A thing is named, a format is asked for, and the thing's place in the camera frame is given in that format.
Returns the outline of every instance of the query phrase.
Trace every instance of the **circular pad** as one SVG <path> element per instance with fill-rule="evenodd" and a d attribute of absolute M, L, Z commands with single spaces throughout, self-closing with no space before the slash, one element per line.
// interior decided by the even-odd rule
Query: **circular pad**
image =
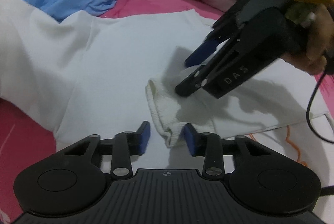
<path fill-rule="evenodd" d="M 258 182 L 269 190 L 288 191 L 295 187 L 297 178 L 285 170 L 269 169 L 258 175 Z"/>
<path fill-rule="evenodd" d="M 38 178 L 38 184 L 47 191 L 64 191 L 72 187 L 77 180 L 74 172 L 65 169 L 49 170 Z"/>
<path fill-rule="evenodd" d="M 312 170 L 278 155 L 245 162 L 232 172 L 229 185 L 246 207 L 273 216 L 313 209 L 321 190 L 320 180 Z"/>
<path fill-rule="evenodd" d="M 98 167 L 78 156 L 59 160 L 56 155 L 22 171 L 15 179 L 14 193 L 23 211 L 59 217 L 88 208 L 105 187 Z"/>

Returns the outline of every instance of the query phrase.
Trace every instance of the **black cable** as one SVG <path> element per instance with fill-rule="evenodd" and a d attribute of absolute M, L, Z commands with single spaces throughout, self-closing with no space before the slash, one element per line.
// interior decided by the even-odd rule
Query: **black cable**
<path fill-rule="evenodd" d="M 334 195 L 334 185 L 323 187 L 320 192 L 320 197 Z"/>
<path fill-rule="evenodd" d="M 315 134 L 316 137 L 320 138 L 321 140 L 323 140 L 327 143 L 334 144 L 334 141 L 329 140 L 327 138 L 324 138 L 320 134 L 318 134 L 318 132 L 313 128 L 313 126 L 311 124 L 311 120 L 310 120 L 310 109 L 311 109 L 312 102 L 313 102 L 314 97 L 317 94 L 318 89 L 319 89 L 323 79 L 325 78 L 325 76 L 326 76 L 326 71 L 321 75 L 320 79 L 317 82 L 317 85 L 314 88 L 314 91 L 312 93 L 312 96 L 310 98 L 309 104 L 308 104 L 307 109 L 306 109 L 306 121 L 307 121 L 307 125 L 309 126 L 310 130 Z M 331 195 L 334 195 L 334 185 L 323 187 L 321 189 L 320 197 L 331 196 Z"/>
<path fill-rule="evenodd" d="M 307 121 L 307 125 L 309 126 L 310 130 L 313 132 L 313 134 L 315 134 L 316 137 L 320 138 L 321 140 L 323 140 L 327 143 L 334 144 L 334 141 L 329 140 L 325 137 L 322 137 L 320 134 L 318 134 L 318 132 L 313 128 L 313 126 L 311 124 L 311 120 L 310 120 L 310 109 L 311 109 L 312 102 L 313 102 L 314 97 L 318 92 L 319 86 L 321 85 L 325 76 L 326 76 L 326 71 L 321 75 L 317 85 L 314 88 L 314 91 L 312 93 L 312 96 L 310 98 L 309 104 L 308 104 L 307 109 L 306 109 L 306 121 Z"/>

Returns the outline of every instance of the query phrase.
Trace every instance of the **crosshair marking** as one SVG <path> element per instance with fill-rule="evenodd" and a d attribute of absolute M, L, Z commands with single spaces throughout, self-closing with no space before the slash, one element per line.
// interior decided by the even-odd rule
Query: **crosshair marking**
<path fill-rule="evenodd" d="M 169 172 L 169 171 L 163 172 L 163 176 L 168 177 L 168 176 L 171 176 L 171 175 L 173 175 L 173 174 L 171 174 L 171 172 Z"/>

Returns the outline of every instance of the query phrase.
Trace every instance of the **ribbed grip surface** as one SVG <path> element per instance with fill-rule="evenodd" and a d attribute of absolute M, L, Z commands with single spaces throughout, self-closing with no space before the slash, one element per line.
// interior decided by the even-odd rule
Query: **ribbed grip surface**
<path fill-rule="evenodd" d="M 92 207 L 73 216 L 41 218 L 23 214 L 15 224 L 318 224 L 312 213 L 289 218 L 256 214 L 238 204 L 218 181 L 196 170 L 138 170 L 115 181 Z"/>

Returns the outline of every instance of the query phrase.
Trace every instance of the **human hand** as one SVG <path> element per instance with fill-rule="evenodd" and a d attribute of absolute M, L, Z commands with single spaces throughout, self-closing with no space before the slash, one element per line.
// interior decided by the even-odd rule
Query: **human hand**
<path fill-rule="evenodd" d="M 307 51 L 298 55 L 285 53 L 281 58 L 310 75 L 320 74 L 325 70 L 325 50 L 334 48 L 334 21 L 324 5 L 317 7 L 316 19 L 312 23 L 308 36 Z"/>

